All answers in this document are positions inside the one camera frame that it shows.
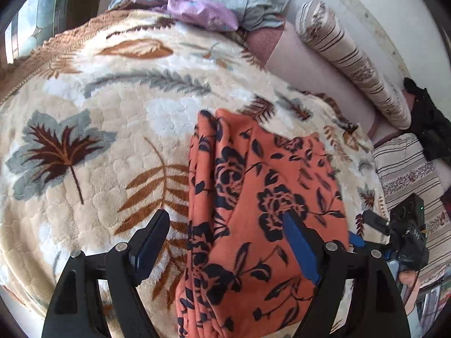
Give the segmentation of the operator hand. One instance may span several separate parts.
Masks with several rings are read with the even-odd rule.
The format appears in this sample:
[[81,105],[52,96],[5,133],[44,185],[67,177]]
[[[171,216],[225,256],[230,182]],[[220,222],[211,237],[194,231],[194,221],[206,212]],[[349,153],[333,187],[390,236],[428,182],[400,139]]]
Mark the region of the operator hand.
[[418,280],[419,273],[416,271],[402,271],[399,274],[399,280],[407,288],[407,294],[404,297],[404,309],[406,315],[409,315],[415,308],[417,296],[420,290]]

